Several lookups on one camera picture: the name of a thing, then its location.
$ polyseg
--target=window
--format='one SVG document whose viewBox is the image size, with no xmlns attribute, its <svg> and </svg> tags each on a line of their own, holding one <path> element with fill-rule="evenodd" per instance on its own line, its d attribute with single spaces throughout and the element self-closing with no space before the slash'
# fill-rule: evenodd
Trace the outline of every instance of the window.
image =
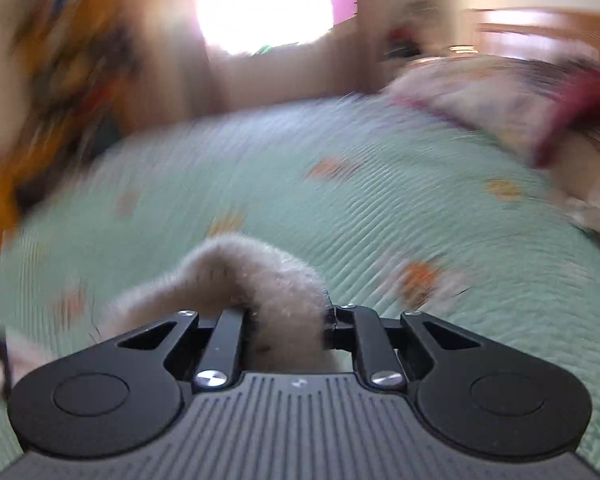
<svg viewBox="0 0 600 480">
<path fill-rule="evenodd" d="M 356 0 L 198 0 L 205 41 L 229 54 L 311 43 L 352 18 Z"/>
</svg>

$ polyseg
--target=mint green bedspread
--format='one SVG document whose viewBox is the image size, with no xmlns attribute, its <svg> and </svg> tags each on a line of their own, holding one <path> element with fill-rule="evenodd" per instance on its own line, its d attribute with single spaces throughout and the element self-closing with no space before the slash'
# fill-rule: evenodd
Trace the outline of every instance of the mint green bedspread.
<svg viewBox="0 0 600 480">
<path fill-rule="evenodd" d="M 586 384 L 580 452 L 600 469 L 600 245 L 547 190 L 489 136 L 383 97 L 203 120 L 126 142 L 36 212 L 0 257 L 0 320 L 84 348 L 107 301 L 231 228 L 316 267 L 334 303 L 395 317 L 382 265 L 403 254 L 462 275 L 442 317 Z M 17 454 L 0 405 L 0 469 Z"/>
</svg>

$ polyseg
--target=pillow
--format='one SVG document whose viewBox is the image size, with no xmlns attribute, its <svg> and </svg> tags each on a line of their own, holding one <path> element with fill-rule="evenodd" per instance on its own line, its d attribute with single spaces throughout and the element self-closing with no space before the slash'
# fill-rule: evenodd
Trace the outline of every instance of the pillow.
<svg viewBox="0 0 600 480">
<path fill-rule="evenodd" d="M 600 120 L 600 67 L 576 60 L 437 58 L 409 65 L 384 91 L 492 132 L 540 168 L 550 165 L 568 126 Z"/>
</svg>

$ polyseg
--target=black cable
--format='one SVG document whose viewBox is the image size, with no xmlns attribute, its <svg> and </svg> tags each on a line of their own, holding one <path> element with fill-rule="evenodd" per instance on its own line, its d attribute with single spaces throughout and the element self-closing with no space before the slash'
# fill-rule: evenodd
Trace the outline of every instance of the black cable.
<svg viewBox="0 0 600 480">
<path fill-rule="evenodd" d="M 0 324 L 0 362 L 2 364 L 2 375 L 4 382 L 2 384 L 2 398 L 7 400 L 11 395 L 13 380 L 11 377 L 11 365 L 9 364 L 9 353 L 7 352 L 7 331 L 4 325 Z"/>
</svg>

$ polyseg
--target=colorful fabric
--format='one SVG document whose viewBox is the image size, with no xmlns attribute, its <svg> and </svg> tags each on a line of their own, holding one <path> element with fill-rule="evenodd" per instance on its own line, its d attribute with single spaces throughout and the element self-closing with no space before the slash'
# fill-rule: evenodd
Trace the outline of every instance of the colorful fabric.
<svg viewBox="0 0 600 480">
<path fill-rule="evenodd" d="M 387 97 L 208 118 L 128 140 L 40 208 L 0 258 L 0 321 L 77 351 L 107 301 L 240 230 L 308 262 L 335 303 L 422 305 L 575 373 L 600 469 L 600 245 L 547 191 L 491 136 Z M 18 453 L 0 405 L 0 469 Z"/>
<path fill-rule="evenodd" d="M 545 167 L 565 128 L 600 120 L 600 69 L 498 56 L 414 63 L 386 92 L 494 133 L 530 165 Z"/>
</svg>

